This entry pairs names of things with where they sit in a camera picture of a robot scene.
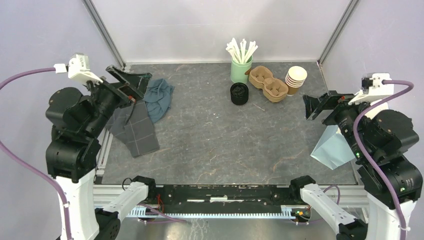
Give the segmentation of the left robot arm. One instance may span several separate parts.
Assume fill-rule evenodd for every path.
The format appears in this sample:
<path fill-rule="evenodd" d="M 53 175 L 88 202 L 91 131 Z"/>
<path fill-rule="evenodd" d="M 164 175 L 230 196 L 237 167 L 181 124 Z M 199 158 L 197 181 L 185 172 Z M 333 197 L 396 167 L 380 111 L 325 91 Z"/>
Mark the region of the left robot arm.
<path fill-rule="evenodd" d="M 155 180 L 135 176 L 113 201 L 104 207 L 94 206 L 94 178 L 101 150 L 98 138 L 116 109 L 142 99 L 152 78 L 149 72 L 129 73 L 114 65 L 106 71 L 115 83 L 87 68 L 69 66 L 69 78 L 85 86 L 89 95 L 74 87 L 60 89 L 50 97 L 45 113 L 52 123 L 51 143 L 45 153 L 47 172 L 66 197 L 61 211 L 64 240 L 114 240 L 123 219 L 137 204 L 151 204 L 157 198 Z"/>

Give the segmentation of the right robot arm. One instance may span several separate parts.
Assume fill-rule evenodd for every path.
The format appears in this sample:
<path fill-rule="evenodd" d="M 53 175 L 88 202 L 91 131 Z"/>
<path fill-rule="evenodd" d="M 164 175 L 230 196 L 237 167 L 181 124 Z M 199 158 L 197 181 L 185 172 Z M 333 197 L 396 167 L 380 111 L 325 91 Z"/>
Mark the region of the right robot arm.
<path fill-rule="evenodd" d="M 404 240 L 423 187 L 421 172 L 404 154 L 419 136 L 403 113 L 383 109 L 369 118 L 367 113 L 380 103 L 356 102 L 354 98 L 353 94 L 329 91 L 320 97 L 304 95 L 303 101 L 307 120 L 330 111 L 322 123 L 337 126 L 354 153 L 369 201 L 368 222 L 342 210 L 308 175 L 290 182 L 289 199 L 313 207 L 338 240 Z"/>

